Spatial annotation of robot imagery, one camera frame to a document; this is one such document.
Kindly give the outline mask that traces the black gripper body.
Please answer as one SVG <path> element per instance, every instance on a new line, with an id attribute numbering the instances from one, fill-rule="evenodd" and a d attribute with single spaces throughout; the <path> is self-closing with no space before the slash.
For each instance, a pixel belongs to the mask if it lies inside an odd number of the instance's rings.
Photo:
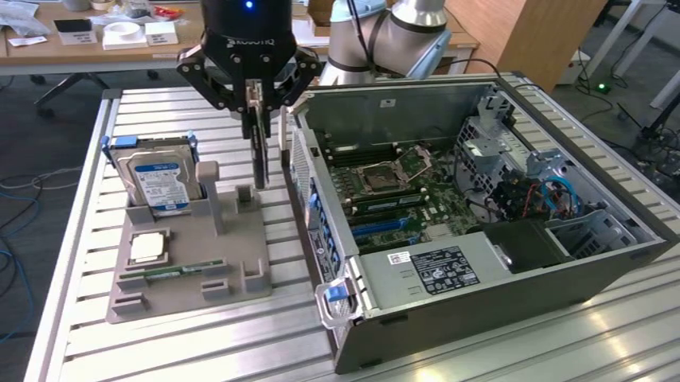
<path id="1" fill-rule="evenodd" d="M 297 51 L 290 1 L 209 0 L 202 52 L 233 80 L 273 82 Z"/>

